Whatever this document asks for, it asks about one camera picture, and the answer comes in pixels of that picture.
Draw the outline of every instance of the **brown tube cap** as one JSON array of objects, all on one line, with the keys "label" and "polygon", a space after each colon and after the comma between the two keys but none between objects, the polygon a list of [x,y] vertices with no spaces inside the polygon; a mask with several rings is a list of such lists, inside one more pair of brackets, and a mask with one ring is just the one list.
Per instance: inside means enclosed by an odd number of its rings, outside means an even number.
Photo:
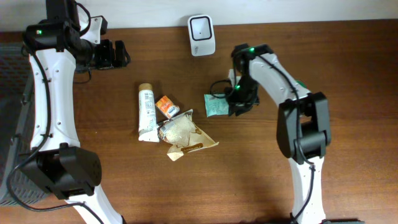
[{"label": "brown tube cap", "polygon": [[139,87],[138,87],[138,92],[140,92],[141,90],[151,90],[152,91],[152,85],[149,83],[143,83],[143,84],[139,85]]}]

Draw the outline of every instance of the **white wall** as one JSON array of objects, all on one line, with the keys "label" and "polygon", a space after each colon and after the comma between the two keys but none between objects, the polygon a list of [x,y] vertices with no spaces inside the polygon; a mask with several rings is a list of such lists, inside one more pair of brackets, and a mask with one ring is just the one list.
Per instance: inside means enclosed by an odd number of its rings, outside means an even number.
[{"label": "white wall", "polygon": [[[185,26],[208,14],[214,25],[398,18],[398,0],[78,0],[109,28]],[[44,0],[0,0],[0,30],[45,19]]]}]

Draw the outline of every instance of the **green object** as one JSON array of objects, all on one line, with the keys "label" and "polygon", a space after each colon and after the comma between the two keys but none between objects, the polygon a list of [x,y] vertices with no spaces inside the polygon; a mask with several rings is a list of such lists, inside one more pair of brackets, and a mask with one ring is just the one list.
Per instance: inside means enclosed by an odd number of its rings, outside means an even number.
[{"label": "green object", "polygon": [[[215,94],[215,96],[223,97],[225,94]],[[229,105],[225,98],[219,99],[212,95],[205,94],[205,106],[207,117],[228,114]]]},{"label": "green object", "polygon": [[307,88],[307,86],[304,84],[303,81],[296,80],[296,82],[297,82],[298,84],[300,84],[300,86],[302,86],[302,87],[304,87],[304,88]]}]

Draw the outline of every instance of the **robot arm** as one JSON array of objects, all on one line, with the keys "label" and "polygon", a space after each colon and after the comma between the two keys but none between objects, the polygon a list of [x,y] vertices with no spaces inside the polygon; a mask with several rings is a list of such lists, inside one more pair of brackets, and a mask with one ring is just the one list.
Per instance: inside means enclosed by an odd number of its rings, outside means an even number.
[{"label": "robot arm", "polygon": [[[322,223],[325,212],[322,206],[321,171],[326,146],[331,141],[326,97],[322,93],[312,94],[297,83],[267,45],[257,47],[240,45],[235,48],[231,56],[234,67],[242,76],[236,78],[234,70],[229,74],[232,88],[225,89],[229,115],[236,113],[238,116],[245,113],[259,102],[258,84],[266,90],[279,107],[277,142],[283,155],[289,159],[292,169],[294,185],[292,217],[295,217],[295,221],[299,224]],[[296,125],[297,105],[300,107],[300,115],[311,117],[310,121],[300,124],[299,131]],[[297,147],[297,133],[300,135],[303,154]],[[305,159],[314,163],[316,169],[314,173],[310,165],[304,163]]]},{"label": "robot arm", "polygon": [[[91,17],[74,0],[47,0],[46,7],[47,19],[24,33],[35,82],[35,129],[30,146],[39,151],[21,171],[44,192],[67,203],[84,203],[102,223],[125,223],[103,192],[98,156],[80,148],[72,94],[75,72],[89,72],[91,77],[92,69],[125,67],[129,56],[122,41],[116,41],[113,49],[110,40],[100,39],[108,24],[102,16]],[[84,207],[74,207],[87,223],[101,223]]]}]

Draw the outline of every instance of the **brown tabletop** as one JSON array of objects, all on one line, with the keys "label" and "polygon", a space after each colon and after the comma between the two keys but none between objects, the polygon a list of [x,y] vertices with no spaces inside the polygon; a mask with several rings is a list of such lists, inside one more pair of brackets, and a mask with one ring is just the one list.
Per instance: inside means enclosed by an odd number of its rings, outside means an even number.
[{"label": "brown tabletop", "polygon": [[[1,41],[19,34],[1,34]],[[94,71],[74,86],[81,146],[101,159],[101,185],[127,223],[239,223],[288,218],[292,174],[276,142],[277,107],[239,117],[207,118],[203,94],[224,79],[235,45],[269,44],[281,64],[330,106],[332,142],[322,174],[331,219],[398,220],[398,21],[306,22],[216,26],[216,52],[192,57],[186,27],[109,30],[123,40],[127,68]],[[84,80],[76,75],[75,80]],[[165,142],[138,141],[138,86],[167,95],[220,145],[172,162]],[[164,117],[157,112],[159,119]],[[36,204],[64,203],[51,196]],[[0,223],[83,223],[72,209],[34,213],[0,208]]]}]

